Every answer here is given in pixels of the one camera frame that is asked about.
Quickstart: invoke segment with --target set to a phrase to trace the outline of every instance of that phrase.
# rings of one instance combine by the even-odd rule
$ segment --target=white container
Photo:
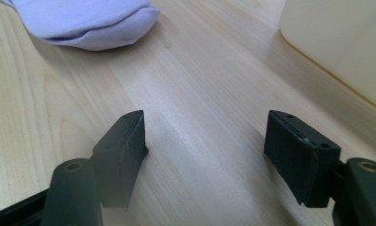
[[[293,46],[376,104],[376,0],[286,0]]]

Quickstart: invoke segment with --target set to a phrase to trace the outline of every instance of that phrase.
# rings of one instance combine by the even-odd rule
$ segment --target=towel
[[[91,51],[135,43],[155,24],[149,0],[3,0],[26,29],[51,44]]]

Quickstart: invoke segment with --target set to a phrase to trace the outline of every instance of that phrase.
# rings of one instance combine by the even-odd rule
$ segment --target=wood grain
[[[143,39],[99,53],[29,36],[0,3],[0,209],[143,109],[150,153],[107,225],[333,225],[332,207],[299,206],[262,154],[268,111],[308,122],[343,160],[376,160],[376,108],[286,43],[284,3],[155,0]]]

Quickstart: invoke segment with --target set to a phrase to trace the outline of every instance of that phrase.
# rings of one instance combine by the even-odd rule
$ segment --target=cloth fold
[[[155,24],[149,0],[3,0],[26,29],[56,45],[91,51],[133,44]]]

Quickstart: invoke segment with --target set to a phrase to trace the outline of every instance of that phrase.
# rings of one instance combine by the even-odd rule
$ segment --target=wooden table
[[[150,153],[118,225],[333,225],[333,202],[299,206],[262,154],[268,112],[376,160],[376,108],[283,39],[284,3],[154,0],[142,40],[99,53],[29,36],[0,3],[0,210],[143,109]]]

